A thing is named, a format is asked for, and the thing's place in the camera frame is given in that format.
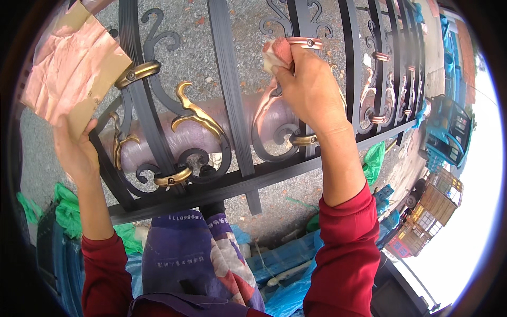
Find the metal frame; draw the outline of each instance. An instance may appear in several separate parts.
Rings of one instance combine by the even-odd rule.
[[[357,9],[353,0],[337,0],[337,2],[342,16],[345,39],[347,119],[352,123],[355,130],[357,147],[359,150],[363,150],[394,135],[398,135],[401,142],[403,132],[415,124],[415,114],[421,108],[424,96],[424,41],[422,29],[414,20],[413,12],[415,8],[408,0],[399,0],[401,14],[398,16],[394,11],[394,1],[387,0],[387,14],[391,24],[390,36],[393,40],[393,49],[386,45],[387,37],[384,36],[382,25],[382,14],[386,14],[386,12],[380,11],[378,0],[368,0],[369,8],[359,8],[367,10],[371,16],[369,27],[372,36],[368,37],[367,41],[375,47],[374,53],[376,55],[372,54],[376,58],[373,86],[377,87],[377,93],[375,94],[374,110],[378,116],[382,116],[385,111],[385,91],[388,85],[388,76],[383,63],[390,58],[393,58],[394,62],[395,91],[395,105],[390,110],[390,118],[385,122],[371,122],[368,129],[362,129],[359,117],[359,100],[362,91],[362,57],[359,45]],[[271,21],[277,22],[283,27],[286,37],[317,39],[319,33],[321,33],[326,38],[332,38],[333,27],[324,21],[319,21],[322,6],[318,1],[280,0],[280,5],[285,5],[284,3],[287,5],[288,17],[283,14],[277,6],[278,4],[274,3],[274,0],[267,0],[266,3],[278,16],[265,17],[260,20],[259,29],[263,34],[270,35],[273,33],[273,30],[266,27],[266,22]],[[311,8],[314,6],[317,6],[317,12],[311,16]],[[154,37],[163,19],[162,10],[151,9],[142,16],[141,21],[143,23],[148,21],[150,14],[157,16],[155,25],[144,43],[143,58],[138,29],[137,0],[119,0],[120,44],[132,59],[133,66],[137,68],[135,71],[133,69],[127,71],[124,78],[120,78],[122,80],[119,86],[121,87],[121,99],[115,100],[108,107],[107,113],[104,113],[99,119],[99,128],[90,133],[90,140],[98,152],[102,179],[119,202],[119,204],[109,207],[112,221],[115,224],[174,213],[241,194],[246,194],[250,211],[255,215],[262,212],[258,189],[321,167],[320,148],[316,146],[315,142],[293,143],[294,147],[299,147],[299,153],[287,155],[281,161],[253,164],[250,152],[252,140],[248,139],[248,124],[245,122],[243,115],[239,74],[234,55],[230,11],[227,7],[227,1],[209,0],[208,12],[224,103],[231,126],[231,141],[227,139],[221,127],[215,124],[213,118],[200,111],[196,105],[184,96],[183,87],[181,88],[182,94],[177,94],[183,104],[172,100],[164,92],[158,76],[160,66],[156,64],[153,48],[161,38],[171,37],[174,39],[175,44],[168,47],[168,49],[175,50],[179,46],[180,37],[172,31],[162,32]],[[403,29],[399,28],[398,19],[402,20]],[[402,46],[405,46],[406,56],[411,59],[406,64],[403,64],[402,60]],[[415,76],[414,85],[408,79],[412,74]],[[404,75],[407,76],[407,93],[405,94],[405,102],[402,103],[401,92],[404,88],[402,77]],[[413,86],[419,87],[419,85],[422,85],[421,90],[414,89],[411,92]],[[151,164],[141,165],[136,172],[139,181],[142,183],[148,181],[140,175],[140,172],[146,169],[155,173],[157,184],[160,184],[160,179],[166,180],[176,174],[185,174],[184,170],[188,168],[186,159],[191,154],[200,155],[202,163],[207,163],[207,153],[201,149],[186,150],[176,162],[163,134],[155,110],[152,92],[169,110],[179,115],[175,121],[194,120],[206,127],[211,133],[214,133],[221,143],[223,154],[223,167],[221,165],[215,174],[210,177],[191,175],[189,178],[191,184],[182,182],[171,186],[168,191],[164,187],[159,187],[152,193],[145,193],[135,188],[126,179],[121,169],[118,169],[118,166],[115,167],[111,162],[106,150],[102,147],[98,134],[108,120],[107,115],[109,112],[115,111],[122,104],[125,109],[125,118],[118,127],[118,137],[125,139],[129,136],[133,107],[137,112],[141,127],[157,163],[157,166]],[[414,96],[413,103],[410,99],[411,93]],[[409,115],[404,114],[402,111],[407,109],[411,109]],[[305,138],[309,138],[313,133],[311,128],[301,121],[299,129],[289,129],[286,125],[282,125],[275,134],[278,133],[283,136],[285,133],[290,132],[293,133],[291,136],[291,140],[293,140],[296,136],[296,130],[298,132],[302,131]],[[239,170],[226,173],[230,165],[230,142],[234,143],[236,149]],[[140,198],[133,199],[131,194]]]

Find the red sleeve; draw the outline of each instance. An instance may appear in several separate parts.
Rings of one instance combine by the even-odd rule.
[[[81,302],[84,316],[125,317],[132,298],[131,276],[125,270],[127,255],[122,239],[101,241],[83,236],[85,285]]]
[[[379,223],[368,184],[336,207],[319,202],[317,268],[303,301],[305,316],[371,316],[373,278],[380,262]]]

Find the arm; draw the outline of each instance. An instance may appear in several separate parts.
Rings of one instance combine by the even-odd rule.
[[[274,66],[283,98],[317,135],[322,154],[324,201],[336,206],[361,191],[363,174],[352,125],[343,109],[340,88],[329,65],[309,50],[291,46],[295,76]]]
[[[380,261],[375,200],[361,168],[352,125],[330,67],[314,53],[292,46],[295,75],[274,67],[284,99],[319,140],[324,193],[320,237],[324,246],[303,307],[306,316],[370,316],[373,278]]]
[[[131,276],[125,271],[127,255],[111,223],[100,181],[97,152],[88,133],[97,125],[90,121],[77,142],[70,139],[66,117],[53,129],[55,152],[78,188],[85,285],[82,305],[85,316],[126,316],[132,301]]]

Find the sanding sponge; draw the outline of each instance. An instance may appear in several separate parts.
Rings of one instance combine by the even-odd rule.
[[[283,37],[266,42],[262,48],[262,57],[264,58],[264,71],[271,75],[274,75],[271,71],[272,66],[290,69],[293,62],[291,45]]]

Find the blue truck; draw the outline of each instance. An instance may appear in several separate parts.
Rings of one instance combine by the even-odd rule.
[[[465,110],[445,95],[432,97],[425,128],[419,155],[426,160],[429,171],[439,173],[445,162],[459,168],[468,153],[473,129]]]

